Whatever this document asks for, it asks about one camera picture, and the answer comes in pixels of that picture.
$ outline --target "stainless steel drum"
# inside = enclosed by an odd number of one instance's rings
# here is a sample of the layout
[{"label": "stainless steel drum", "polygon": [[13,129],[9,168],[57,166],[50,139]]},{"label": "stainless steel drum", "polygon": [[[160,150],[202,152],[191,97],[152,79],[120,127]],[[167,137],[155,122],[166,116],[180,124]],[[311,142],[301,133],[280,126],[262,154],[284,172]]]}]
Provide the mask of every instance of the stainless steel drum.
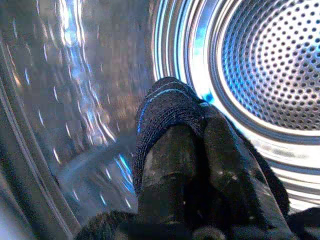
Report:
[{"label": "stainless steel drum", "polygon": [[235,123],[285,184],[292,211],[319,206],[319,5],[0,0],[3,121],[23,153],[12,165],[31,169],[43,198],[30,198],[50,210],[36,214],[53,216],[48,234],[71,238],[98,212],[137,210],[135,114],[164,76]]}]

